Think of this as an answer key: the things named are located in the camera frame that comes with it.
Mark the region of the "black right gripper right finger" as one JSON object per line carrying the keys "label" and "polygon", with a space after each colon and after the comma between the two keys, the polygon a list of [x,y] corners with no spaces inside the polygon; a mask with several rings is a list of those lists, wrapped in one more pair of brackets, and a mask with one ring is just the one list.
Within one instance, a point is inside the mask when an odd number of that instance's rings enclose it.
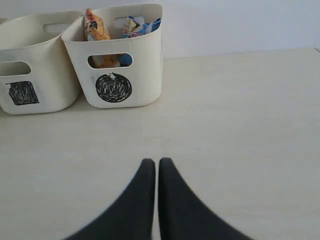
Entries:
{"label": "black right gripper right finger", "polygon": [[191,190],[171,158],[158,168],[158,221],[162,240],[250,240]]}

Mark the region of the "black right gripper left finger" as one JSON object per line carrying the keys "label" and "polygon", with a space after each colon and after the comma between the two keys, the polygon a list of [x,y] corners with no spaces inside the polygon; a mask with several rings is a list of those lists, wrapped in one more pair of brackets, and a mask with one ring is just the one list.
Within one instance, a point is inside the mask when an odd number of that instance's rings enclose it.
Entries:
{"label": "black right gripper left finger", "polygon": [[151,240],[156,167],[143,159],[121,195],[101,215],[68,240]]}

